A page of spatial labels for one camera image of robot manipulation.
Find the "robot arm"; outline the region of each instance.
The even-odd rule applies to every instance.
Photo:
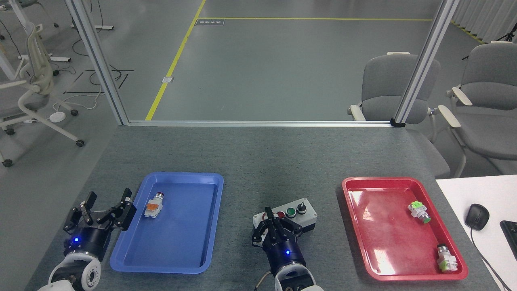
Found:
[[[65,259],[49,277],[48,285],[39,291],[91,291],[100,280],[100,262],[104,259],[115,228],[126,231],[136,213],[126,188],[114,207],[91,212],[97,194],[90,192],[79,207],[70,209],[63,230],[71,237],[64,242]]]
[[[275,291],[323,291],[307,269],[297,243],[303,228],[287,217],[275,217],[271,207],[266,207],[265,213],[267,219],[253,229],[251,242],[267,255]]]

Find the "gray office chair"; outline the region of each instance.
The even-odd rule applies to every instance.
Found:
[[[461,84],[447,92],[452,112],[440,105],[449,132],[462,150],[454,177],[466,164],[466,149],[487,159],[517,161],[517,45],[494,41],[475,47]]]
[[[8,135],[13,135],[14,130],[7,128],[8,125],[23,122],[27,119],[35,119],[72,139],[78,147],[82,147],[84,145],[83,140],[37,113],[38,109],[45,107],[49,103],[49,99],[52,98],[61,106],[70,110],[73,116],[78,114],[77,110],[72,109],[64,101],[51,94],[54,88],[52,67],[40,38],[41,25],[34,26],[34,24],[28,22],[27,30],[31,32],[26,42],[29,61],[24,64],[22,60],[18,66],[17,75],[20,76],[20,80],[0,83],[0,127]],[[28,70],[31,71],[30,76],[25,73]],[[12,165],[12,160],[4,159],[1,153],[0,161],[5,167]]]
[[[361,103],[351,105],[348,113],[354,120],[389,121],[397,112],[402,95],[415,70],[418,56],[407,52],[388,53],[368,61],[362,80]],[[433,61],[420,92],[415,100],[406,123],[418,124],[427,116],[434,127],[435,110],[428,107],[428,99],[440,70],[440,63]],[[423,151],[429,166],[437,179],[448,178],[449,166],[434,145],[423,134],[407,129],[415,144]]]

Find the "computer mouse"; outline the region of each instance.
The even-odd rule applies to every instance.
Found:
[[[465,224],[475,230],[482,230],[490,218],[488,210],[480,204],[470,205]]]

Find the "white curtain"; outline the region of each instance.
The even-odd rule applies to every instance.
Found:
[[[452,19],[484,42],[497,40],[517,23],[517,0],[461,0]]]

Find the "chair caster base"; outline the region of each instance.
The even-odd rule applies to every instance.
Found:
[[[5,161],[2,162],[2,165],[4,165],[4,167],[6,167],[6,168],[9,168],[10,166],[12,166],[12,160],[6,159]]]

